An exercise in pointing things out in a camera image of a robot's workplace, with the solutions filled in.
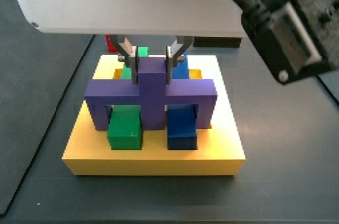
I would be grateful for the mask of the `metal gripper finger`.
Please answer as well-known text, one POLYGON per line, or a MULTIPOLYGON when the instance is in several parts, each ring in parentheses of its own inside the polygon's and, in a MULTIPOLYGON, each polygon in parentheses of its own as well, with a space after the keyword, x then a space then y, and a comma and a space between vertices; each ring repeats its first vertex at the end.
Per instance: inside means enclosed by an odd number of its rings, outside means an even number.
POLYGON ((191 47, 194 38, 191 36, 178 36, 174 44, 166 47, 166 83, 172 80, 172 69, 186 60, 184 51, 191 47))
POLYGON ((112 45, 118 50, 118 61, 123 62, 131 70, 132 83, 138 83, 138 47, 134 46, 124 35, 110 35, 112 45))

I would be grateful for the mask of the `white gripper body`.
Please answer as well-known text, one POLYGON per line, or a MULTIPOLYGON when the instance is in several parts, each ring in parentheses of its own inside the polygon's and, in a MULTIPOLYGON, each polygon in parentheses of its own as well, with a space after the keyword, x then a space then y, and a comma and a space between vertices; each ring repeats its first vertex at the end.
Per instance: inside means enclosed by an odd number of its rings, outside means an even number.
POLYGON ((243 37, 234 0, 18 0, 44 33, 243 37))

